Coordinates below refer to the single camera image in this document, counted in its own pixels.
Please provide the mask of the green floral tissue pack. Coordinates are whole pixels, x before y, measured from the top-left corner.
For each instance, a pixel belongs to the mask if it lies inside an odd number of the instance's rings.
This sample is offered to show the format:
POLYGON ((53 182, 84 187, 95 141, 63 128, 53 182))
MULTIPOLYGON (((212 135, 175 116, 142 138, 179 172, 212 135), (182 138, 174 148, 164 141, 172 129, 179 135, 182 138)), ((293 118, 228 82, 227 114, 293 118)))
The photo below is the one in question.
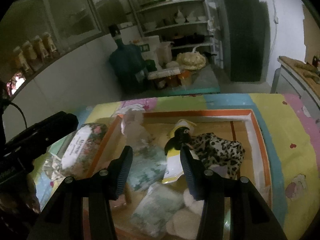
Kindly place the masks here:
POLYGON ((144 191, 163 179, 166 167, 164 150, 158 146, 146 147, 134 154, 127 183, 133 191, 144 191))

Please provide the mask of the dark refrigerator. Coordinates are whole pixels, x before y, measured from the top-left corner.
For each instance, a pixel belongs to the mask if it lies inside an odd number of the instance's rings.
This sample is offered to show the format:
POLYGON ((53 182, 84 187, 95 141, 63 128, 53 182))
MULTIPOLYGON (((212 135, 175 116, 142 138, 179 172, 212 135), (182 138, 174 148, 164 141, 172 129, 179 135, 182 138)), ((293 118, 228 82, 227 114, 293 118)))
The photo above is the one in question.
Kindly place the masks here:
POLYGON ((259 0, 215 0, 223 68, 232 82, 258 82, 264 59, 266 20, 259 0))

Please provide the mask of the orange rimmed cardboard tray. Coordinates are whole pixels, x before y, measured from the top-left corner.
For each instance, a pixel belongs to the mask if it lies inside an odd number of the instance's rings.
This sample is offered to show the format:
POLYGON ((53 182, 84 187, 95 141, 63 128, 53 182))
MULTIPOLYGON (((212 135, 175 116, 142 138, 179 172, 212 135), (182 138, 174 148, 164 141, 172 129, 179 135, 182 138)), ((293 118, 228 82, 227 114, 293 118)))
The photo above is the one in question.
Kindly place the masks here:
MULTIPOLYGON (((236 139, 237 130, 235 126, 236 121, 242 122, 245 125, 247 133, 247 141, 250 144, 249 161, 242 164, 239 176, 249 176, 253 179, 253 184, 260 192, 268 206, 272 209, 272 180, 271 171, 269 167, 269 159, 267 154, 266 145, 263 139, 263 134, 256 119, 253 109, 214 109, 214 110, 199 110, 199 111, 173 111, 173 112, 145 112, 144 124, 159 126, 160 124, 175 125, 181 123, 180 119, 189 122, 194 128, 212 126, 214 122, 229 122, 230 133, 233 139, 236 139)), ((94 156, 94 159, 86 173, 86 177, 91 177, 93 174, 103 168, 105 162, 111 161, 120 156, 125 138, 121 133, 121 122, 123 115, 116 115, 113 122, 108 127, 108 130, 103 137, 99 149, 94 156)), ((183 176, 183 168, 180 160, 180 152, 173 150, 167 156, 167 167, 164 178, 164 185, 175 183, 183 176)), ((166 233, 162 232, 158 237, 150 237, 137 227, 133 226, 130 222, 130 216, 133 210, 137 207, 137 201, 141 194, 134 196, 138 197, 135 201, 127 206, 126 209, 115 211, 113 218, 116 233, 121 239, 162 239, 166 233)))

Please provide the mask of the cream floral cloth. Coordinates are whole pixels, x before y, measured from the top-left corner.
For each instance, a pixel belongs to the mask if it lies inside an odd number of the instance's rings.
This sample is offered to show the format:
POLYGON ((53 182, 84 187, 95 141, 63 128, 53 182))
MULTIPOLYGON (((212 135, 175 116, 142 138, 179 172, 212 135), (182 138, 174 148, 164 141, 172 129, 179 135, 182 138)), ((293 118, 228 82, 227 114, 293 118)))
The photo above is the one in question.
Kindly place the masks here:
POLYGON ((49 155, 44 162, 42 170, 52 181, 63 178, 63 175, 61 174, 61 159, 56 155, 49 155))

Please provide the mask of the metal shelving rack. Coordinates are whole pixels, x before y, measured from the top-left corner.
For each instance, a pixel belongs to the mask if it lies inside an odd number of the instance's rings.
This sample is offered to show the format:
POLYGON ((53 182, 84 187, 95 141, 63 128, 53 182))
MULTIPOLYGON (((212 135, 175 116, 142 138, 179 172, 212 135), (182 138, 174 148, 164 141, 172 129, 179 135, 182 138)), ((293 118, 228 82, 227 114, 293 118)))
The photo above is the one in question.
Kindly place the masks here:
POLYGON ((142 36, 159 36, 172 55, 193 49, 216 64, 218 41, 208 0, 129 0, 142 36))

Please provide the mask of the leopard print cloth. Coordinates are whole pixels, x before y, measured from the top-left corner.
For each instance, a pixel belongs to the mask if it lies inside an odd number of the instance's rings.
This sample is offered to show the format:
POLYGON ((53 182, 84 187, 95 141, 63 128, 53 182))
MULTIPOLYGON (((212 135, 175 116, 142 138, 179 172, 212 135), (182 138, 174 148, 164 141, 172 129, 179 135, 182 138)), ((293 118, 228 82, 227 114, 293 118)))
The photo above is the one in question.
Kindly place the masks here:
POLYGON ((203 133, 192 136, 189 145, 206 169, 212 165, 226 166, 229 178, 237 178, 245 155, 242 143, 203 133))

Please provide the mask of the phone showing video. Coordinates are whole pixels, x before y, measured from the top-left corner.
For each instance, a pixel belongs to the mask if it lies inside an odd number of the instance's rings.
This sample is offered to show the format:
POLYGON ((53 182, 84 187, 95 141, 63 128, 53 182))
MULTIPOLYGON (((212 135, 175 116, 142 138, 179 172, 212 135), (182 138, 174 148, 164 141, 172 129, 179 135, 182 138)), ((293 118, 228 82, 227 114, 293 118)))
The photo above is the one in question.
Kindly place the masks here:
POLYGON ((7 83, 7 91, 9 96, 15 94, 15 92, 24 84, 26 78, 22 72, 17 72, 7 83))

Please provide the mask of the colourful cartoon bed sheet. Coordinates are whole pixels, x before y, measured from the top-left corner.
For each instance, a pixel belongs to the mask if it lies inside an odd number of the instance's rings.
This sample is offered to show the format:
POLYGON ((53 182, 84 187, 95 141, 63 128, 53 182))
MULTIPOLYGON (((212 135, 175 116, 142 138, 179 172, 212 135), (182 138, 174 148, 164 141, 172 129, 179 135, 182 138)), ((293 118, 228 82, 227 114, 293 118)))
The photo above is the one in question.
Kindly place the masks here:
POLYGON ((319 129, 306 105, 291 94, 209 94, 103 103, 77 108, 81 124, 133 108, 148 112, 251 109, 261 128, 271 165, 273 211, 288 239, 319 239, 319 129))

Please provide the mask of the clear plastic bag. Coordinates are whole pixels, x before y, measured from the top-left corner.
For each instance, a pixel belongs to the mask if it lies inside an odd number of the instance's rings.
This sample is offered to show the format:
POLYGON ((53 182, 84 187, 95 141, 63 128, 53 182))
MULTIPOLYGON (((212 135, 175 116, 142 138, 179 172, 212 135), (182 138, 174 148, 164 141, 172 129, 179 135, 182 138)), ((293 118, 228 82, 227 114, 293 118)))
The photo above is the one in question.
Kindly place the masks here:
POLYGON ((153 141, 151 134, 143 126, 142 111, 129 109, 121 121, 121 133, 126 138, 126 144, 134 151, 140 151, 150 146, 153 141))

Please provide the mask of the kitchen counter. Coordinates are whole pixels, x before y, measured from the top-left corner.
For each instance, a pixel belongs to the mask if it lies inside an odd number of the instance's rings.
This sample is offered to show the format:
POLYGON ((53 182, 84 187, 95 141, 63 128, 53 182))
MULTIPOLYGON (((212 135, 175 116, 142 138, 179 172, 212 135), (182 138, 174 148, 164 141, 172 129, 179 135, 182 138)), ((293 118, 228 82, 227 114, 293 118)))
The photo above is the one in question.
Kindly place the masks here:
POLYGON ((319 111, 319 76, 316 68, 299 60, 279 56, 271 93, 293 94, 300 98, 309 111, 319 111))

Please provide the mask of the amber jars on sill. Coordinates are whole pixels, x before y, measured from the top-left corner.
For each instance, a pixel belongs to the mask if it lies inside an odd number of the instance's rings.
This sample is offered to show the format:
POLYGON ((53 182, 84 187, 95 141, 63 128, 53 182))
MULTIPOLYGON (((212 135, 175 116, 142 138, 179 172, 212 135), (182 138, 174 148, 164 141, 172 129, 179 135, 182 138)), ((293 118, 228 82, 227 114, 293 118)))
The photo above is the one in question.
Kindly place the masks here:
POLYGON ((26 76, 39 71, 43 66, 60 57, 57 46, 49 32, 36 35, 31 41, 27 40, 22 46, 13 50, 12 62, 26 76))

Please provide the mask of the large floral tissue pack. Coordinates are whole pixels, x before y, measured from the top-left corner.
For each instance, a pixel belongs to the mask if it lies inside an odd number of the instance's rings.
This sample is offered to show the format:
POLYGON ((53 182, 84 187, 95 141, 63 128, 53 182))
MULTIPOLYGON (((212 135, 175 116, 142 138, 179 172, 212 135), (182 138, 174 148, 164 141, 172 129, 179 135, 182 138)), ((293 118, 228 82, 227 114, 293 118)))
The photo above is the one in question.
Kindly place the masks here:
POLYGON ((75 179, 85 178, 106 132, 105 124, 83 124, 63 154, 61 174, 75 179))

